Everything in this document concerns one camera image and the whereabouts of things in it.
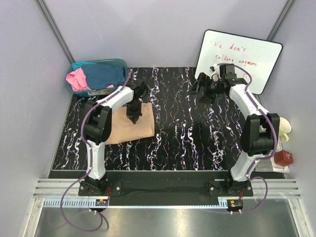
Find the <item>whiteboard frame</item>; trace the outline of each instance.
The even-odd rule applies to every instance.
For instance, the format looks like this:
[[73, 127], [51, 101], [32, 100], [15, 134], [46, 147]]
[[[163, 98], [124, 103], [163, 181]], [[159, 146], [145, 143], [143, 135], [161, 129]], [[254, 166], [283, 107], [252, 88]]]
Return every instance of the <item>whiteboard frame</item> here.
[[203, 46], [205, 34], [206, 34], [206, 32], [208, 32], [208, 31], [223, 33], [223, 34], [232, 35], [232, 36], [239, 36], [239, 37], [248, 38], [248, 39], [252, 39], [252, 40], [260, 40], [260, 41], [264, 41], [264, 42], [271, 42], [271, 43], [276, 43], [276, 44], [280, 44], [280, 45], [281, 45], [280, 53], [279, 53], [279, 55], [278, 55], [277, 58], [276, 58], [275, 64], [274, 64], [273, 67], [272, 67], [272, 70], [271, 70], [271, 72], [270, 72], [270, 74], [269, 74], [269, 77], [268, 77], [266, 83], [265, 83], [265, 86], [264, 86], [263, 89], [262, 89], [262, 92], [261, 92], [260, 94], [256, 94], [256, 95], [261, 95], [261, 94], [264, 92], [264, 90], [265, 90], [265, 88], [266, 88], [266, 86], [267, 86], [267, 83], [268, 83], [268, 81], [269, 81], [269, 79], [270, 79], [270, 77], [271, 77], [271, 74], [272, 74], [272, 72], [273, 72], [273, 70], [274, 70], [274, 68], [275, 68], [275, 66], [276, 66], [276, 64], [277, 64], [277, 61], [278, 61], [278, 59], [279, 59], [279, 57], [280, 57], [280, 55], [281, 55], [281, 53], [282, 53], [282, 51], [283, 51], [283, 44], [280, 43], [280, 42], [273, 42], [273, 41], [269, 41], [269, 40], [265, 40], [265, 39], [258, 39], [258, 38], [254, 38], [254, 37], [241, 36], [241, 35], [237, 35], [237, 34], [233, 34], [233, 33], [227, 33], [227, 32], [222, 32], [222, 31], [216, 31], [216, 30], [208, 29], [208, 30], [206, 30], [206, 31], [204, 32], [204, 34], [203, 34], [202, 44], [201, 44], [201, 47], [200, 47], [199, 53], [198, 53], [198, 59], [197, 59], [196, 68], [198, 67], [198, 61], [199, 61], [199, 57], [200, 57], [200, 55], [201, 55], [201, 50], [202, 50], [202, 46]]

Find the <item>blue basket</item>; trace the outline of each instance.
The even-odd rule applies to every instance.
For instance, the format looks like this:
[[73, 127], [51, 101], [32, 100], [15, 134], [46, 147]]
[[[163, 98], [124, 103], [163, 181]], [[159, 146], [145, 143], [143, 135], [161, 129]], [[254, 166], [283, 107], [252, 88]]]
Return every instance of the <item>blue basket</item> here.
[[[121, 59], [106, 59], [106, 60], [98, 60], [98, 61], [91, 61], [91, 62], [107, 64], [107, 65], [111, 65], [115, 67], [123, 67], [123, 74], [124, 74], [125, 80], [126, 80], [126, 77], [128, 76], [127, 64]], [[67, 74], [71, 73], [72, 71], [73, 71], [73, 68], [70, 67]], [[113, 87], [113, 88], [95, 90], [95, 91], [92, 91], [92, 90], [73, 91], [72, 86], [67, 81], [66, 81], [66, 87], [70, 93], [73, 93], [81, 97], [89, 97], [89, 96], [96, 96], [96, 95], [109, 95], [117, 89], [117, 87]]]

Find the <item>yellow object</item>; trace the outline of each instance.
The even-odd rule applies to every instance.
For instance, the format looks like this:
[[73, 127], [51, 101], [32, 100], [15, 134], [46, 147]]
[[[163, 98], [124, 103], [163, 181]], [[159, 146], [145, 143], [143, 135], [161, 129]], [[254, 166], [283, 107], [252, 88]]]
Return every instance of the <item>yellow object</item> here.
[[279, 130], [278, 130], [278, 136], [279, 142], [288, 142], [289, 137], [287, 135], [287, 133], [289, 133], [292, 130], [292, 127], [289, 123], [289, 121], [287, 121], [285, 118], [280, 118], [280, 126], [279, 126]]

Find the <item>metal frame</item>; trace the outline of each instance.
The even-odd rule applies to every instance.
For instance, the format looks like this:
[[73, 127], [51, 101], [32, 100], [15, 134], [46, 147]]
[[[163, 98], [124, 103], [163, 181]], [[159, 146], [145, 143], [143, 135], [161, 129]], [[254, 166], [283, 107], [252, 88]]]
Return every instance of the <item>metal frame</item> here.
[[[291, 8], [293, 7], [296, 0], [287, 0], [284, 5], [280, 15], [278, 16], [274, 26], [272, 27], [267, 40], [272, 41], [278, 31], [280, 30], [282, 23], [285, 21], [286, 16], [289, 14]], [[40, 10], [42, 11], [45, 19], [47, 20], [53, 34], [55, 35], [57, 41], [59, 42], [63, 52], [65, 53], [68, 61], [70, 63], [75, 62], [65, 40], [63, 39], [57, 24], [55, 23], [48, 7], [46, 6], [44, 0], [36, 0]], [[37, 225], [39, 223], [41, 211], [43, 207], [57, 207], [62, 194], [65, 189], [74, 182], [74, 179], [40, 179], [36, 187], [32, 207], [30, 210], [30, 215], [27, 221], [27, 225], [24, 230], [24, 237], [33, 237], [36, 233]], [[292, 211], [292, 215], [300, 236], [314, 236], [311, 226], [308, 222], [305, 209], [302, 204], [301, 196], [299, 194], [295, 180], [292, 179], [268, 179], [268, 197], [267, 198], [283, 198], [287, 199]], [[244, 197], [244, 199], [255, 199], [262, 198], [265, 193], [265, 186], [259, 180], [254, 180], [251, 182], [253, 187], [254, 196]], [[79, 197], [78, 196], [79, 183], [75, 184], [67, 193], [65, 198], [65, 208], [71, 207], [93, 207], [95, 206], [96, 198], [107, 199], [108, 197]], [[226, 199], [232, 199], [232, 197], [221, 197], [219, 198], [219, 206], [215, 208], [225, 208]], [[131, 208], [128, 206], [109, 206], [109, 208]], [[140, 206], [132, 206], [132, 208], [142, 208]], [[167, 208], [205, 208], [205, 206], [167, 206]]]
[[43, 13], [49, 27], [51, 28], [56, 40], [58, 41], [61, 49], [63, 50], [65, 56], [67, 57], [69, 63], [74, 63], [75, 60], [74, 60], [74, 57], [72, 56], [63, 36], [61, 35], [58, 27], [57, 27], [57, 24], [55, 23], [54, 21], [54, 18], [52, 17], [46, 3], [44, 0], [35, 0], [35, 2], [38, 4], [41, 12]]
[[[58, 208], [62, 194], [76, 179], [39, 179], [33, 196], [33, 205], [30, 211], [24, 237], [33, 237], [36, 233], [40, 214], [43, 207]], [[301, 196], [294, 179], [267, 179], [268, 196], [270, 199], [286, 199], [295, 221], [296, 228], [301, 237], [312, 237], [313, 232], [306, 216]], [[253, 197], [244, 199], [262, 198], [265, 193], [265, 185], [260, 180], [251, 181]], [[96, 199], [108, 199], [102, 197], [78, 196], [79, 183], [76, 183], [65, 196], [64, 208], [96, 208]], [[214, 206], [111, 206], [108, 208], [173, 208], [173, 209], [224, 209], [227, 208], [227, 199], [232, 197], [219, 197], [219, 205]]]

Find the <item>pink cloth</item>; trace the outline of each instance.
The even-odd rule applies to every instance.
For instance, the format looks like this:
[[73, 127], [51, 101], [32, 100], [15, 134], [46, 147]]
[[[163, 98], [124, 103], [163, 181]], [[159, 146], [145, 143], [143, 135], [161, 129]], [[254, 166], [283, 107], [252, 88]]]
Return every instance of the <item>pink cloth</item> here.
[[85, 74], [81, 68], [69, 73], [66, 81], [72, 86], [73, 91], [91, 90], [85, 80]]

